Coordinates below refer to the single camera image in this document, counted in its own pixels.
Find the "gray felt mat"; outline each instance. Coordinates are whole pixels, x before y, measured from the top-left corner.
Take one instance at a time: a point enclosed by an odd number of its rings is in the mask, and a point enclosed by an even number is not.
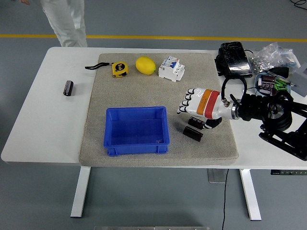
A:
[[[181,81],[172,82],[158,76],[158,68],[168,57],[180,59],[185,65]],[[135,61],[141,56],[150,57],[157,70],[144,75],[136,70]],[[177,114],[177,109],[190,88],[221,90],[213,56],[201,53],[185,54],[101,54],[99,62],[124,61],[129,74],[123,78],[112,77],[111,66],[97,70],[83,143],[79,160],[83,166],[110,167],[158,167],[228,165],[236,160],[238,153],[229,120],[204,134],[197,142],[182,134],[188,125],[189,114]],[[109,107],[159,106],[167,108],[170,145],[167,154],[129,154],[109,157],[103,147],[106,109]]]

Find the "black bag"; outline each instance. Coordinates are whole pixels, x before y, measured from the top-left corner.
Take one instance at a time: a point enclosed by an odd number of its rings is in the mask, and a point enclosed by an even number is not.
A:
[[[250,78],[252,76],[248,58],[240,42],[221,44],[215,59],[219,76],[236,79],[238,76]]]

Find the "person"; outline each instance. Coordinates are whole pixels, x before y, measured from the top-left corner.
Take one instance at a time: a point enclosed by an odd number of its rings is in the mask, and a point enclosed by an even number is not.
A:
[[[29,0],[19,0],[30,5]],[[61,46],[87,47],[84,0],[35,0],[41,4]]]

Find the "robot finger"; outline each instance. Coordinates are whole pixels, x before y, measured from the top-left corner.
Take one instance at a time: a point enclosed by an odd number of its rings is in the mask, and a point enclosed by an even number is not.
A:
[[[189,101],[183,101],[183,102],[181,102],[179,107],[188,106],[188,105],[189,105]]]
[[[180,106],[179,109],[177,110],[177,114],[180,113],[187,113],[187,107],[186,106]]]
[[[195,89],[188,89],[188,90],[186,91],[186,95],[194,94],[194,91],[195,91]]]
[[[192,99],[192,94],[186,95],[186,96],[185,96],[185,99],[186,99],[187,101],[190,101],[190,100]]]

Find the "lemon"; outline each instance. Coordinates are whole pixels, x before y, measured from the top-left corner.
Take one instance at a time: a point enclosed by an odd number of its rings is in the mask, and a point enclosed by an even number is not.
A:
[[[136,60],[135,67],[139,72],[147,75],[152,74],[156,69],[154,61],[145,56],[139,57]]]

